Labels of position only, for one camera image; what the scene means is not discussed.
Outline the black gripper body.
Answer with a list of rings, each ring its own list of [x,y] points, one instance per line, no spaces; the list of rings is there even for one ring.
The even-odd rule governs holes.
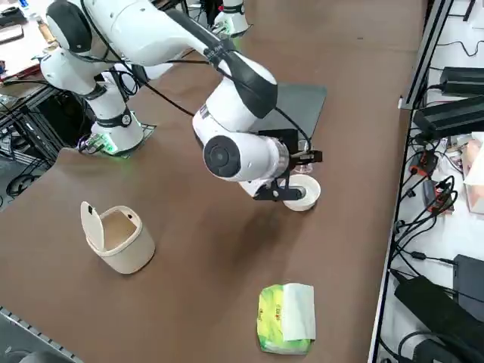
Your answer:
[[[269,168],[267,178],[279,178],[296,167],[301,160],[299,154],[299,132],[296,129],[269,129],[259,131],[259,136],[271,139],[276,144],[278,155],[272,157],[274,166]]]

